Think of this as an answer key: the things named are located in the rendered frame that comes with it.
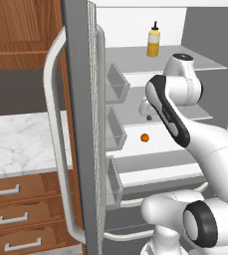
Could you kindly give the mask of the clear door bin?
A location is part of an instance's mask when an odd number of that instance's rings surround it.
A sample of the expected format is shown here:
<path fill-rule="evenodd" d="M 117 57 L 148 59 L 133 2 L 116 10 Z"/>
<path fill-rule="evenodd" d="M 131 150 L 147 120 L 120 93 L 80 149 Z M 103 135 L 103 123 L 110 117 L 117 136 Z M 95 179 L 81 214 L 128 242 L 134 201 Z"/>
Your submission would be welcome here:
<path fill-rule="evenodd" d="M 107 210 L 115 210 L 120 207 L 123 186 L 112 156 L 107 157 L 107 168 Z"/>
<path fill-rule="evenodd" d="M 106 106 L 106 151 L 122 149 L 126 132 L 113 106 Z"/>
<path fill-rule="evenodd" d="M 106 63 L 106 104 L 122 104 L 129 89 L 129 82 L 115 63 Z"/>

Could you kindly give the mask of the grey fridge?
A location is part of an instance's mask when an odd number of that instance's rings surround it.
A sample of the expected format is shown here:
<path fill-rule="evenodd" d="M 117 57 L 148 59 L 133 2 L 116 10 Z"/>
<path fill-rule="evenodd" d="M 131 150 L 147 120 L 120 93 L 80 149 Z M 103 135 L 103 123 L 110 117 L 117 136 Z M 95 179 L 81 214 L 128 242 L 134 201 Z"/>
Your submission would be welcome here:
<path fill-rule="evenodd" d="M 154 22 L 160 32 L 161 46 L 183 46 L 226 67 L 225 70 L 196 71 L 204 87 L 197 104 L 210 116 L 201 124 L 228 127 L 228 0 L 95 0 L 97 21 L 106 35 L 107 48 L 145 47 Z M 129 90 L 141 88 L 154 75 L 162 72 L 123 73 Z M 125 143 L 111 155 L 137 155 L 185 150 L 174 142 L 163 123 L 128 126 Z M 140 136 L 149 135 L 143 142 Z M 121 200 L 146 198 L 151 194 L 178 189 L 191 189 L 194 183 L 165 190 L 137 193 Z"/>

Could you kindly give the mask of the yellow squeeze bottle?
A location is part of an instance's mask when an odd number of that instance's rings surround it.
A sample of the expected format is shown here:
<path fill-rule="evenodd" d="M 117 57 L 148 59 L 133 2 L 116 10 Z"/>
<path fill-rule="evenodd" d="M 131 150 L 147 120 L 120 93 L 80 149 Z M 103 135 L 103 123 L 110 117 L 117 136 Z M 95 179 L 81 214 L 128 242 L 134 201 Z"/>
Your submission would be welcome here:
<path fill-rule="evenodd" d="M 158 55 L 159 38 L 160 38 L 160 32 L 157 27 L 157 22 L 154 22 L 154 25 L 151 27 L 151 30 L 148 33 L 148 40 L 147 40 L 146 55 L 149 58 L 154 58 Z"/>

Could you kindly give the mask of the grey fridge door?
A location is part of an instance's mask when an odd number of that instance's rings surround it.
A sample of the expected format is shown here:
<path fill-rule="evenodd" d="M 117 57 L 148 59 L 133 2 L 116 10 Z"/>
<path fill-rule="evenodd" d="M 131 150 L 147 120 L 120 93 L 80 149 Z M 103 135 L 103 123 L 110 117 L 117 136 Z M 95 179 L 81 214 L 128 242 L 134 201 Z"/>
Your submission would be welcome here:
<path fill-rule="evenodd" d="M 106 220 L 105 33 L 93 0 L 62 0 L 86 255 L 103 255 Z"/>

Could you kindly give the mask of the wooden drawer front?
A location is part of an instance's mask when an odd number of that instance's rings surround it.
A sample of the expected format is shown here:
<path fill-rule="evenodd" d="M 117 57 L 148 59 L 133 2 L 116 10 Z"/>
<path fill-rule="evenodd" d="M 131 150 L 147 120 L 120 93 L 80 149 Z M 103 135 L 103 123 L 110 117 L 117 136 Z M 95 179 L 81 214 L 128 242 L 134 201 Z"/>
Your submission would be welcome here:
<path fill-rule="evenodd" d="M 20 192 L 0 196 L 0 204 L 26 200 L 36 200 L 60 194 L 59 179 L 56 172 L 38 173 L 17 177 L 0 178 L 0 190 L 12 189 L 20 185 Z"/>
<path fill-rule="evenodd" d="M 21 217 L 25 212 L 29 212 L 28 221 L 0 225 L 0 231 L 30 227 L 64 218 L 64 209 L 60 196 L 0 204 L 0 216 L 3 215 L 5 219 Z"/>
<path fill-rule="evenodd" d="M 33 243 L 37 238 L 42 238 L 42 245 L 12 252 L 4 252 L 6 243 L 12 246 Z M 0 231 L 0 255 L 27 255 L 40 251 L 47 251 L 66 246 L 79 244 L 68 232 L 64 220 L 43 223 L 26 228 Z"/>

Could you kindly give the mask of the glass fridge shelf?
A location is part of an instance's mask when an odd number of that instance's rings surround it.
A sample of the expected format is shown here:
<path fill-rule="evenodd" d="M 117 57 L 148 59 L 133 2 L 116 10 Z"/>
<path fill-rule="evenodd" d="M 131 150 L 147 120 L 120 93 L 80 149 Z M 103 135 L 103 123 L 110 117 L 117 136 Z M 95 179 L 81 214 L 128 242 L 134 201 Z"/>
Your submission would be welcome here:
<path fill-rule="evenodd" d="M 226 67 L 183 46 L 161 46 L 155 58 L 146 56 L 145 47 L 106 48 L 108 63 L 115 63 L 123 73 L 162 72 L 175 53 L 185 53 L 194 59 L 196 71 L 225 70 Z"/>
<path fill-rule="evenodd" d="M 160 123 L 161 119 L 158 114 L 152 115 L 152 120 L 148 121 L 142 116 L 138 107 L 144 98 L 144 91 L 141 88 L 132 88 L 126 95 L 122 104 L 114 105 L 114 109 L 121 123 L 125 126 L 139 126 Z M 193 121 L 210 120 L 211 116 L 204 111 L 199 105 L 179 107 L 181 113 L 188 119 Z"/>

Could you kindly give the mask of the grey fridge drawer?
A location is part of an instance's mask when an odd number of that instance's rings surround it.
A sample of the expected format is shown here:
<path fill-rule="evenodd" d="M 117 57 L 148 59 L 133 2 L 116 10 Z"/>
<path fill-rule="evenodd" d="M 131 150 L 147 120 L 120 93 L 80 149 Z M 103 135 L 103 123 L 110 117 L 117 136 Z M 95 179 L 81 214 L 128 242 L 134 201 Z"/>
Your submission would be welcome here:
<path fill-rule="evenodd" d="M 139 207 L 119 208 L 107 212 L 106 232 L 110 234 L 126 235 L 152 229 L 153 226 L 143 220 Z M 104 239 L 103 255 L 139 255 L 148 241 L 148 237 L 124 242 Z"/>
<path fill-rule="evenodd" d="M 185 150 L 115 155 L 114 161 L 124 197 L 205 181 L 198 163 Z"/>

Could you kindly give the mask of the wooden cupboard door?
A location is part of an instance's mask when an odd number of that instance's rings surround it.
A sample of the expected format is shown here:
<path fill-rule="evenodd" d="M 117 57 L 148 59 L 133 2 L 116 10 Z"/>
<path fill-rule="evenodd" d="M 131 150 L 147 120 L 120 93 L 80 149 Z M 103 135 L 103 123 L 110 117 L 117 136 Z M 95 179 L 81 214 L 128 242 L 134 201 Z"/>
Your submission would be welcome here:
<path fill-rule="evenodd" d="M 42 69 L 62 26 L 61 0 L 0 0 L 0 71 Z"/>

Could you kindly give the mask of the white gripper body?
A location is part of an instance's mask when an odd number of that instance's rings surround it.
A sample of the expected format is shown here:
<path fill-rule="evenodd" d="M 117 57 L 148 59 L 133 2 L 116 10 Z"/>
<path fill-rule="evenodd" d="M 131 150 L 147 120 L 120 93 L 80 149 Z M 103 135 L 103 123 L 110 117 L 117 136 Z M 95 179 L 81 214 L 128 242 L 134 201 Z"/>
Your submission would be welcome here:
<path fill-rule="evenodd" d="M 150 102 L 147 100 L 147 98 L 143 98 L 141 100 L 141 103 L 138 107 L 138 111 L 143 117 L 156 115 L 155 108 L 150 104 Z"/>

